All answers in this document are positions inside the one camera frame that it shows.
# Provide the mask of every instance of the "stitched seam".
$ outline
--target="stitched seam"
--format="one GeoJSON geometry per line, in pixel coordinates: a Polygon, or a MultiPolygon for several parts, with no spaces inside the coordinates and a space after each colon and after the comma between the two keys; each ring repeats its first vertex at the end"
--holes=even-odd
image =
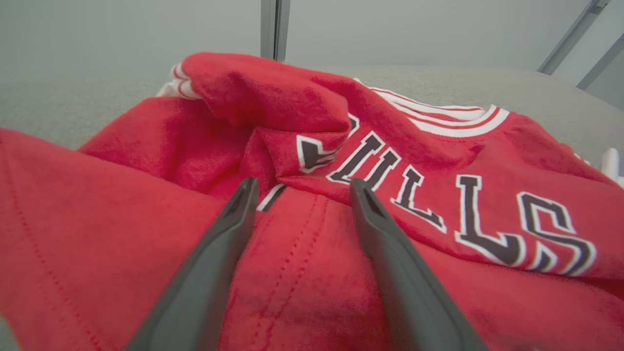
{"type": "MultiPolygon", "coordinates": [[[[261,324],[261,320],[263,318],[265,318],[265,314],[267,313],[268,309],[269,309],[269,305],[271,304],[271,301],[273,300],[273,297],[275,296],[275,294],[277,293],[277,289],[281,284],[281,280],[283,278],[283,272],[286,270],[286,266],[290,265],[290,260],[294,257],[294,249],[297,247],[297,243],[301,240],[301,235],[303,235],[303,232],[308,228],[308,223],[310,222],[310,218],[312,218],[312,214],[314,213],[314,208],[316,207],[316,200],[317,200],[318,196],[316,195],[314,197],[314,202],[312,204],[312,208],[310,209],[310,214],[308,215],[308,219],[306,219],[306,222],[300,232],[299,235],[297,235],[295,237],[295,242],[293,243],[293,246],[291,248],[291,251],[288,253],[288,255],[286,255],[286,258],[284,259],[284,262],[282,263],[282,266],[280,267],[280,273],[278,275],[278,278],[275,282],[275,285],[273,286],[273,290],[271,291],[271,294],[268,297],[268,300],[266,301],[266,305],[262,308],[262,310],[260,310],[260,316],[258,318],[258,323],[256,325],[256,332],[254,333],[254,338],[253,341],[251,342],[251,345],[255,345],[256,341],[258,339],[258,335],[260,334],[260,328],[262,326],[261,324]]],[[[295,289],[295,285],[297,284],[297,280],[295,281],[295,284],[290,288],[290,292],[288,294],[288,298],[286,300],[286,302],[284,302],[284,304],[281,306],[280,311],[278,312],[278,314],[281,314],[284,306],[288,303],[288,301],[290,300],[292,293],[295,289]]],[[[269,328],[272,329],[273,325],[275,324],[275,319],[272,321],[271,325],[269,326],[269,328]]]]}
{"type": "MultiPolygon", "coordinates": [[[[19,205],[19,199],[17,197],[17,190],[15,188],[15,183],[12,177],[12,174],[9,170],[9,157],[8,154],[6,152],[6,148],[2,147],[2,149],[4,150],[4,155],[5,155],[5,169],[6,169],[6,179],[7,179],[7,183],[9,184],[9,188],[10,188],[10,193],[11,193],[11,197],[13,199],[13,206],[14,209],[16,211],[17,216],[19,217],[19,221],[22,225],[22,228],[24,230],[24,233],[26,235],[26,238],[28,239],[28,241],[30,242],[30,244],[32,245],[32,253],[35,256],[36,260],[39,261],[39,264],[41,264],[41,267],[43,268],[43,271],[46,272],[47,276],[49,279],[52,280],[52,282],[54,283],[53,286],[56,286],[56,290],[57,293],[59,294],[59,297],[61,298],[62,302],[70,308],[70,312],[72,315],[74,315],[75,320],[74,322],[78,325],[80,325],[81,327],[83,327],[87,333],[87,335],[90,335],[91,332],[89,330],[86,329],[86,323],[83,321],[82,317],[80,316],[80,314],[78,314],[76,312],[76,308],[73,306],[72,302],[65,296],[65,293],[63,292],[63,288],[61,285],[60,280],[56,277],[56,275],[53,273],[53,271],[49,268],[48,264],[46,263],[46,260],[43,258],[43,255],[41,254],[41,250],[39,250],[39,245],[37,244],[37,242],[34,240],[34,236],[26,222],[26,216],[24,215],[21,206],[19,205]]],[[[68,326],[67,326],[67,322],[65,321],[65,318],[60,314],[56,312],[56,308],[53,306],[52,301],[51,301],[51,297],[50,295],[47,293],[47,289],[45,289],[44,284],[42,282],[38,282],[36,283],[36,287],[39,289],[40,293],[43,295],[44,297],[44,301],[46,303],[46,305],[48,306],[48,308],[50,308],[50,311],[56,315],[57,319],[59,320],[59,323],[61,325],[61,329],[64,331],[64,333],[67,335],[67,338],[69,339],[72,347],[74,347],[76,350],[80,350],[80,347],[78,346],[78,342],[76,341],[76,339],[73,336],[73,333],[71,330],[69,330],[68,326]]],[[[94,346],[94,349],[96,351],[101,351],[102,347],[99,346],[99,341],[97,340],[97,338],[95,337],[95,335],[91,335],[90,337],[90,342],[91,344],[94,346]]]]}
{"type": "MultiPolygon", "coordinates": [[[[318,198],[318,195],[314,198],[314,204],[315,205],[316,205],[317,198],[318,198]]],[[[312,251],[314,250],[314,246],[315,246],[316,241],[318,239],[320,228],[322,228],[323,222],[325,220],[325,215],[327,213],[327,205],[328,205],[328,200],[326,199],[325,200],[325,208],[323,209],[323,216],[321,217],[321,223],[320,223],[318,229],[315,230],[314,233],[312,234],[312,241],[310,242],[310,246],[308,247],[308,250],[305,253],[305,255],[306,255],[305,257],[306,258],[303,261],[303,263],[299,266],[299,269],[298,269],[299,273],[297,274],[297,279],[295,280],[293,286],[290,288],[290,291],[288,292],[288,297],[286,298],[286,301],[284,301],[284,303],[282,304],[282,306],[280,308],[280,311],[275,315],[275,318],[273,319],[273,321],[271,322],[269,327],[266,329],[266,344],[262,348],[261,351],[267,351],[269,346],[271,345],[271,338],[273,336],[273,328],[275,327],[275,324],[277,323],[277,320],[280,319],[282,313],[286,309],[286,306],[290,302],[290,299],[293,297],[293,293],[295,292],[295,288],[299,284],[299,281],[301,280],[301,278],[303,276],[303,273],[306,271],[306,269],[308,268],[308,266],[310,264],[310,257],[312,256],[312,251]]],[[[310,217],[312,216],[311,213],[312,213],[312,211],[314,211],[314,207],[315,206],[313,206],[312,210],[310,211],[310,217]]],[[[308,218],[308,220],[306,221],[306,225],[304,226],[304,229],[301,231],[301,234],[303,234],[305,229],[307,229],[309,221],[310,221],[310,218],[308,218]]]]}

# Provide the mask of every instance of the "speckled gray surface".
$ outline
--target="speckled gray surface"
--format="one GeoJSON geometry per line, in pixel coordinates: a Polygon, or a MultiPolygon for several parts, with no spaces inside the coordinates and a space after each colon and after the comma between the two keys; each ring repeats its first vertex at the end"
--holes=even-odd
{"type": "MultiPolygon", "coordinates": [[[[390,89],[428,104],[495,104],[526,114],[597,167],[608,147],[624,152],[624,112],[537,72],[486,67],[310,68],[357,77],[368,86],[390,89]]],[[[166,80],[162,76],[9,86],[0,83],[0,126],[75,149],[142,99],[153,96],[166,80]]],[[[0,351],[17,350],[9,335],[0,323],[0,351]]]]}

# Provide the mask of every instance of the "gray wall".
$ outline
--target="gray wall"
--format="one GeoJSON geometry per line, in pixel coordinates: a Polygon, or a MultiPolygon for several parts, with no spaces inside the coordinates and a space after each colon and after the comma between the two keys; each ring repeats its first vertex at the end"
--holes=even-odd
{"type": "Polygon", "coordinates": [[[198,51],[260,54],[260,0],[0,0],[0,82],[163,75],[198,51]]]}
{"type": "Polygon", "coordinates": [[[292,0],[293,64],[536,70],[589,0],[292,0]]]}
{"type": "Polygon", "coordinates": [[[585,91],[624,111],[624,51],[620,51],[585,91]]]}

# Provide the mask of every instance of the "red jersey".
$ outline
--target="red jersey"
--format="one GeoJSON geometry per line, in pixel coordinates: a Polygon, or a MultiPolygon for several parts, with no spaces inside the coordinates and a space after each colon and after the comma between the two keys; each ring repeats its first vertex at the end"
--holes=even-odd
{"type": "Polygon", "coordinates": [[[120,350],[260,181],[220,350],[389,350],[364,179],[491,350],[620,350],[624,190],[526,116],[196,54],[70,151],[0,131],[0,312],[25,351],[120,350]]]}

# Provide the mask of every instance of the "red fabric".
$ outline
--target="red fabric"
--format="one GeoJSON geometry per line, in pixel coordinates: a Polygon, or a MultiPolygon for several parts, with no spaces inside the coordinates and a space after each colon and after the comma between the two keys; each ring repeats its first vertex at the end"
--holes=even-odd
{"type": "Polygon", "coordinates": [[[147,99],[75,152],[0,130],[0,312],[23,350],[121,350],[251,176],[260,199],[287,188],[257,212],[220,350],[391,349],[348,185],[330,180],[372,132],[384,145],[348,177],[372,177],[387,152],[400,157],[376,194],[491,350],[624,345],[624,190],[528,117],[512,112],[489,119],[500,122],[489,132],[451,137],[345,77],[206,53],[182,71],[201,100],[147,99]],[[302,136],[335,160],[304,170],[302,136]],[[397,204],[409,169],[421,175],[411,206],[443,229],[397,204]],[[521,238],[512,267],[463,244],[474,221],[461,179],[480,182],[470,188],[480,235],[521,238]],[[537,230],[595,250],[532,234],[523,194],[565,209],[536,209],[537,230]],[[551,255],[545,272],[529,270],[539,252],[551,255]]]}

